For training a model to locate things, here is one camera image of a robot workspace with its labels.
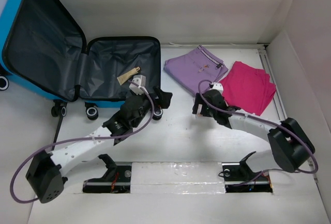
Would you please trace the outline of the purple shorts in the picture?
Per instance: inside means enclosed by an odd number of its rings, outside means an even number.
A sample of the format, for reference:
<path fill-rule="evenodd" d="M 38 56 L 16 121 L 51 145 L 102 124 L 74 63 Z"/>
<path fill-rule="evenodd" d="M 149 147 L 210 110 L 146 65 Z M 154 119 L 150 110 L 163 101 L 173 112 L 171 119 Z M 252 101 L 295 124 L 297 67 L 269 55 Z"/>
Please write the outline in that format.
<path fill-rule="evenodd" d="M 165 61 L 163 69 L 192 96 L 198 92 L 199 82 L 218 82 L 228 72 L 224 61 L 203 46 Z"/>

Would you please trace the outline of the pink shorts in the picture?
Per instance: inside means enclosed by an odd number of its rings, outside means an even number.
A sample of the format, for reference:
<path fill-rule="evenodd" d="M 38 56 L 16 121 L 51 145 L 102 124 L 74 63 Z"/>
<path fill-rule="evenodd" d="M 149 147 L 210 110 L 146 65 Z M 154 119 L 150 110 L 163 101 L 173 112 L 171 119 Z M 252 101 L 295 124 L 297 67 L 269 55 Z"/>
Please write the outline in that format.
<path fill-rule="evenodd" d="M 230 106 L 260 116 L 272 101 L 276 86 L 263 69 L 236 61 L 228 75 L 220 81 L 223 97 Z"/>

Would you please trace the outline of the blue kids suitcase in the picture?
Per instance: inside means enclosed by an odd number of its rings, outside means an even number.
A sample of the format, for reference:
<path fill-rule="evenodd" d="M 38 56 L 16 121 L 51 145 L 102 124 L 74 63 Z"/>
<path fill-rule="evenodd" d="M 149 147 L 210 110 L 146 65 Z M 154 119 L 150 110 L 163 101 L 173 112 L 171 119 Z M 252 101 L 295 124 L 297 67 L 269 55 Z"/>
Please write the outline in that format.
<path fill-rule="evenodd" d="M 138 68 L 155 96 L 161 85 L 161 47 L 150 36 L 87 41 L 60 0 L 7 0 L 1 13 L 1 90 L 15 82 L 54 101 L 53 116 L 81 99 L 90 120 L 99 108 L 118 108 L 130 96 L 118 77 Z"/>

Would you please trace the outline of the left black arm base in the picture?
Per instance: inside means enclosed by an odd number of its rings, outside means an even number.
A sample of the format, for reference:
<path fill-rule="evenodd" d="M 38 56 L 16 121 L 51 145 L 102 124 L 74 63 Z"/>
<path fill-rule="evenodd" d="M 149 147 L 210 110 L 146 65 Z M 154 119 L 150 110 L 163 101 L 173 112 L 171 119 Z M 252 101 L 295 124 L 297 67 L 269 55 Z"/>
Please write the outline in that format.
<path fill-rule="evenodd" d="M 82 187 L 83 193 L 130 193 L 132 162 L 115 161 L 107 154 L 98 158 L 105 163 L 106 171 L 98 178 L 85 180 Z"/>

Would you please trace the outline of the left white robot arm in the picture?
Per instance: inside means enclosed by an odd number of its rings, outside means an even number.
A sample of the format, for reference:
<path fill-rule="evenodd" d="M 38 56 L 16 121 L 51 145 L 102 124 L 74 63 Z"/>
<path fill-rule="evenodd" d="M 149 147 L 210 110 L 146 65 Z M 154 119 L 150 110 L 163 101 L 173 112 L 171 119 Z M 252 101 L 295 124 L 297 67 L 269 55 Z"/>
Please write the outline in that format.
<path fill-rule="evenodd" d="M 136 134 L 140 122 L 146 114 L 150 119 L 162 117 L 163 110 L 170 106 L 173 96 L 160 87 L 153 88 L 149 94 L 142 86 L 131 85 L 132 96 L 127 98 L 120 109 L 99 128 L 87 137 L 62 141 L 63 148 L 47 152 L 45 148 L 37 151 L 30 159 L 26 179 L 32 187 L 37 200 L 48 203 L 57 198 L 65 186 L 71 183 L 70 172 L 79 164 L 96 158 L 102 163 L 97 174 L 103 181 L 114 181 L 118 176 L 117 165 L 106 154 L 111 148 L 126 138 Z"/>

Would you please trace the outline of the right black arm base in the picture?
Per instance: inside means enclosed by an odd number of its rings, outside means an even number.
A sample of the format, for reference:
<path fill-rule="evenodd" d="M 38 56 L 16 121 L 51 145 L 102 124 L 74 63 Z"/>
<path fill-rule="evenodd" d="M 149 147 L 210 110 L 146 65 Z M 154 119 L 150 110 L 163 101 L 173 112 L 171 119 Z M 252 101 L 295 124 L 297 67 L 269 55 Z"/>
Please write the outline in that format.
<path fill-rule="evenodd" d="M 272 193 L 272 184 L 268 175 L 260 175 L 254 181 L 259 172 L 253 172 L 247 165 L 247 160 L 255 152 L 246 155 L 239 162 L 222 162 L 222 170 L 218 176 L 224 180 L 226 193 Z"/>

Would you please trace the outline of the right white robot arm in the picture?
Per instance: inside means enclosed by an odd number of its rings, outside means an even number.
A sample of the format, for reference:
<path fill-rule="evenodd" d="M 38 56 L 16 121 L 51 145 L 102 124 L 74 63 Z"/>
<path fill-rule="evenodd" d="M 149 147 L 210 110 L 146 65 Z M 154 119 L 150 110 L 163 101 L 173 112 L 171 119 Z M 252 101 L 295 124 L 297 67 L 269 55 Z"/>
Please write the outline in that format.
<path fill-rule="evenodd" d="M 238 107 L 229 107 L 216 89 L 197 93 L 192 113 L 211 117 L 221 126 L 244 131 L 268 142 L 275 163 L 286 172 L 298 171 L 315 153 L 310 139 L 295 119 L 274 123 L 250 115 Z"/>

